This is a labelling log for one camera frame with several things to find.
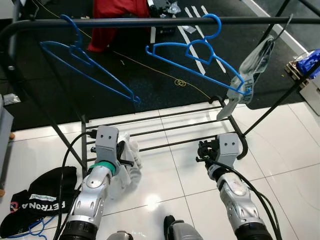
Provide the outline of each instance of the floor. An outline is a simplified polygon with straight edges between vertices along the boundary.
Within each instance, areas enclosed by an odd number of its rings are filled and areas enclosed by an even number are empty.
[[[183,107],[92,120],[99,125],[115,121],[157,116],[209,107],[199,103]],[[245,130],[266,109],[250,110],[240,105],[234,118]],[[215,120],[217,111],[202,111],[180,116],[119,125],[121,132],[139,133],[173,126]],[[71,141],[81,131],[79,123],[60,126]],[[137,136],[141,148],[232,131],[228,122],[210,123],[149,135]],[[284,240],[320,239],[320,117],[304,103],[279,106],[247,135],[249,152],[234,164],[236,170],[272,202],[279,218]],[[108,200],[104,208],[97,240],[105,240],[119,230],[131,233],[135,240],[163,240],[163,219],[172,214],[193,225],[203,239],[235,240],[226,209],[216,184],[209,179],[203,163],[196,163],[197,142],[149,150],[141,153],[142,179],[135,191],[121,199]],[[81,143],[75,145],[81,152]],[[11,196],[28,189],[39,175],[62,163],[66,147],[52,128],[43,127],[16,132],[10,143],[10,160],[5,182],[6,195],[0,199],[0,221],[9,213]],[[80,168],[70,156],[67,164]],[[259,214],[272,233],[271,224],[257,198]],[[57,219],[44,230],[52,239]],[[26,236],[26,240],[37,236]]]

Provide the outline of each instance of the blue plastic hanger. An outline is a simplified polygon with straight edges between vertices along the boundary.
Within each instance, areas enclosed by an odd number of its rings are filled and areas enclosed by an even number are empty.
[[[194,40],[194,41],[190,42],[189,44],[180,43],[180,42],[163,42],[163,43],[157,43],[157,44],[154,44],[154,45],[153,45],[152,52],[149,51],[149,46],[147,45],[147,46],[145,47],[146,53],[149,54],[149,55],[151,55],[151,56],[153,56],[153,57],[155,57],[155,58],[157,58],[157,59],[160,59],[160,60],[165,61],[165,62],[167,62],[167,63],[169,63],[169,64],[172,64],[172,65],[174,65],[174,66],[176,66],[176,67],[178,67],[178,68],[181,68],[181,69],[186,70],[186,71],[188,71],[188,72],[190,72],[190,73],[192,73],[192,74],[195,74],[195,75],[197,75],[197,76],[199,76],[199,77],[201,77],[201,78],[204,78],[204,79],[206,79],[206,80],[209,80],[209,81],[211,81],[211,82],[213,82],[213,83],[215,83],[215,84],[218,84],[218,85],[220,85],[220,86],[223,86],[223,87],[225,87],[225,88],[227,88],[227,89],[231,89],[231,90],[233,90],[233,91],[235,91],[235,92],[237,92],[237,93],[240,93],[240,94],[243,94],[243,95],[249,94],[249,93],[251,92],[250,89],[249,89],[248,91],[246,91],[246,92],[242,92],[242,91],[239,90],[239,89],[241,88],[241,86],[245,83],[244,79],[240,76],[240,74],[239,74],[231,65],[229,65],[225,60],[223,60],[222,58],[218,57],[218,56],[215,54],[215,51],[214,51],[213,47],[207,42],[207,39],[213,39],[213,38],[215,38],[216,36],[219,35],[219,33],[220,33],[220,31],[221,31],[221,21],[220,21],[220,19],[219,19],[216,15],[214,15],[214,14],[206,14],[206,15],[203,16],[203,18],[212,18],[212,19],[214,19],[214,20],[216,21],[216,23],[218,24],[218,29],[217,29],[217,31],[216,31],[215,34],[210,35],[210,36],[205,36],[203,39]],[[208,47],[209,51],[210,51],[210,57],[209,57],[209,59],[208,59],[208,60],[204,60],[204,59],[201,59],[201,58],[192,56],[192,55],[190,54],[190,47],[191,47],[193,44],[204,44],[204,45],[206,45],[206,46]],[[194,71],[194,70],[192,70],[192,69],[190,69],[190,68],[187,68],[187,67],[182,66],[182,65],[180,65],[180,64],[178,64],[178,63],[176,63],[176,62],[170,61],[170,60],[168,60],[168,59],[166,59],[166,58],[164,58],[164,57],[162,57],[162,56],[159,56],[159,55],[156,54],[156,48],[157,48],[157,47],[162,47],[162,46],[184,47],[184,48],[186,48],[185,54],[184,54],[186,57],[191,58],[191,59],[194,59],[194,60],[198,60],[198,61],[200,61],[201,63],[207,64],[207,65],[210,65],[212,59],[217,59],[217,60],[219,60],[223,65],[225,65],[227,68],[229,68],[229,69],[240,79],[241,83],[240,83],[240,85],[239,85],[237,88],[234,88],[234,87],[232,87],[232,86],[229,86],[229,85],[224,84],[223,82],[220,82],[220,81],[215,80],[215,79],[213,79],[213,78],[211,78],[211,77],[202,75],[201,73],[199,73],[199,72],[197,72],[197,71]]]
[[[110,72],[108,72],[106,69],[104,69],[101,65],[99,65],[96,61],[94,61],[93,59],[91,59],[82,49],[81,49],[81,45],[82,45],[82,35],[80,33],[79,28],[77,27],[77,25],[74,23],[74,21],[72,21],[72,19],[70,17],[68,17],[67,15],[62,14],[60,16],[61,19],[66,20],[68,23],[70,23],[73,28],[75,29],[75,35],[76,35],[76,40],[74,41],[74,44],[67,46],[63,43],[60,42],[56,42],[56,41],[42,41],[40,42],[41,47],[43,48],[43,50],[48,53],[49,55],[51,55],[52,57],[54,57],[55,59],[59,60],[60,62],[64,63],[65,65],[67,65],[69,68],[71,68],[72,70],[76,71],[77,73],[83,75],[84,77],[90,79],[91,81],[95,82],[96,84],[101,85],[104,88],[107,88],[115,93],[117,93],[118,95],[121,95],[122,97],[139,104],[141,102],[140,98],[138,96],[135,96],[135,94],[126,86],[124,85],[119,79],[117,79],[115,76],[113,76]],[[88,76],[87,74],[85,74],[84,72],[80,71],[79,69],[75,68],[74,66],[70,65],[69,63],[67,63],[66,61],[62,60],[60,57],[58,57],[57,55],[55,55],[51,50],[49,50],[49,46],[58,46],[58,47],[62,47],[65,49],[68,49],[70,55],[76,59],[79,60],[80,62],[82,62],[84,65],[88,66],[88,67],[96,67],[98,69],[100,69],[101,71],[103,71],[105,74],[109,75],[111,78],[113,78],[117,83],[119,83],[122,87],[124,87],[124,89],[127,91],[128,95],[113,89],[112,87],[94,79],[91,76]]]

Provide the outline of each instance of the white cloth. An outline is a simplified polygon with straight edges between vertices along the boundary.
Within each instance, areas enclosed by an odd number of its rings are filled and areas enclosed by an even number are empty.
[[[119,136],[118,142],[124,141],[124,149],[121,155],[122,160],[134,162],[131,166],[120,166],[119,173],[111,180],[108,195],[111,199],[118,199],[128,187],[136,188],[141,179],[141,157],[139,154],[139,144],[130,139],[129,133]]]

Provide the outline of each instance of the metal frame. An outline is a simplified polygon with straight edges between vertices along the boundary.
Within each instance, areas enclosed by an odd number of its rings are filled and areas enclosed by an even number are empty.
[[[316,15],[320,16],[320,10],[317,9],[315,6],[313,6],[311,3],[309,3],[306,0],[299,0],[301,3],[303,3],[307,8],[309,8],[311,11],[313,11]],[[255,24],[269,24],[269,27],[267,28],[266,32],[262,36],[261,41],[270,33],[272,30],[272,27],[274,24],[286,24],[288,21],[288,17],[280,17],[283,11],[285,10],[286,6],[290,0],[284,0],[282,6],[278,10],[275,17],[220,17],[221,22],[224,25],[255,25]],[[156,27],[156,26],[183,26],[183,25],[212,25],[216,24],[215,21],[211,18],[186,18],[186,17],[179,17],[179,18],[172,18],[172,19],[160,19],[160,18],[108,18],[108,19],[75,19],[74,22],[77,24],[79,28],[135,28],[135,27]],[[291,20],[290,24],[305,24],[305,25],[320,25],[320,18],[298,18],[295,17]],[[26,95],[29,96],[29,98],[36,104],[36,106],[39,108],[39,110],[46,116],[48,119],[50,125],[53,127],[53,129],[56,131],[56,133],[59,135],[61,140],[64,142],[64,144],[69,147],[70,143],[66,139],[65,135],[61,132],[58,125],[56,124],[54,118],[48,113],[46,107],[39,101],[39,98],[29,85],[28,81],[24,78],[23,74],[19,70],[19,68],[16,65],[16,62],[14,60],[14,54],[15,54],[15,39],[11,38],[11,44],[9,45],[9,50],[6,46],[6,41],[14,36],[16,33],[21,31],[30,31],[30,30],[40,30],[40,29],[47,29],[47,28],[71,28],[71,25],[67,23],[64,20],[61,19],[42,19],[42,20],[23,20],[23,21],[14,21],[12,24],[8,25],[3,31],[0,32],[0,65],[2,66],[10,84],[14,88],[14,91],[19,95],[20,99],[24,100]],[[77,117],[81,121],[81,131],[85,132],[89,129],[96,128],[97,126],[87,126],[86,125],[86,117],[82,115],[74,101],[69,97],[67,90],[64,86],[64,83],[62,79],[60,78],[58,71],[55,69],[54,65],[52,64],[51,60],[46,57],[46,60],[50,64],[53,73],[55,74],[57,78],[57,82],[59,86],[62,89],[63,94],[68,99],[68,103],[72,107],[72,109],[75,111]],[[224,118],[222,121],[230,121],[231,125],[234,128],[234,132],[237,133],[239,136],[239,139],[243,145],[243,151],[238,156],[238,159],[243,158],[247,152],[248,152],[248,145],[246,141],[246,135],[255,127],[257,126],[267,115],[269,115],[279,104],[287,97],[289,96],[294,90],[296,90],[299,85],[307,79],[318,67],[320,67],[320,62],[318,62],[315,66],[312,67],[299,81],[297,81],[276,103],[264,114],[262,115],[249,129],[242,133],[240,128],[238,127],[235,119],[230,116],[227,118]],[[223,108],[225,106],[224,99],[221,97],[213,97],[209,101],[212,103],[213,100],[218,100],[220,106],[214,106],[210,108],[202,108],[192,111],[184,111],[184,112],[178,112],[178,113],[172,113],[162,116],[153,116],[153,117],[145,117],[140,119],[135,119],[131,121],[122,121],[122,122],[114,122],[111,124],[106,125],[118,125],[118,124],[124,124],[124,123],[133,123],[137,121],[143,121],[143,120],[150,120],[150,119],[156,119],[161,117],[169,117],[169,116],[177,116],[181,114],[187,114],[187,113],[195,113],[199,111],[204,110],[211,110],[211,109],[218,109]],[[211,120],[206,122],[199,122],[195,124],[188,124],[183,126],[176,126],[176,127],[170,127],[170,128],[163,128],[159,130],[154,131],[147,131],[147,132],[140,132],[132,134],[131,136],[139,136],[139,135],[146,135],[151,133],[157,133],[161,131],[170,131],[174,129],[180,129],[180,128],[188,128],[191,126],[197,126],[202,124],[212,124],[218,122],[217,120]],[[140,151],[148,151],[152,149],[157,148],[163,148],[163,147],[169,147],[173,145],[183,144],[183,143],[189,143],[194,141],[199,141],[203,139],[209,139],[214,138],[216,135],[211,136],[204,136],[194,139],[189,139],[185,141],[180,142],[173,142],[168,143],[164,145],[159,146],[153,146],[141,149]],[[93,141],[87,142],[86,136],[83,136],[81,139],[82,143],[82,153],[81,157],[76,153],[76,151],[71,148],[71,153],[74,155],[76,160],[80,163],[82,166],[82,176],[84,177],[87,172],[87,162],[93,161],[94,159],[88,159],[87,160],[87,145],[94,143]]]

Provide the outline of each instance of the white wall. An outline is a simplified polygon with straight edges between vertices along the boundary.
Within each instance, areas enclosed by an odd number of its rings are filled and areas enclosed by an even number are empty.
[[[14,4],[11,0],[0,0],[0,19],[11,19]]]

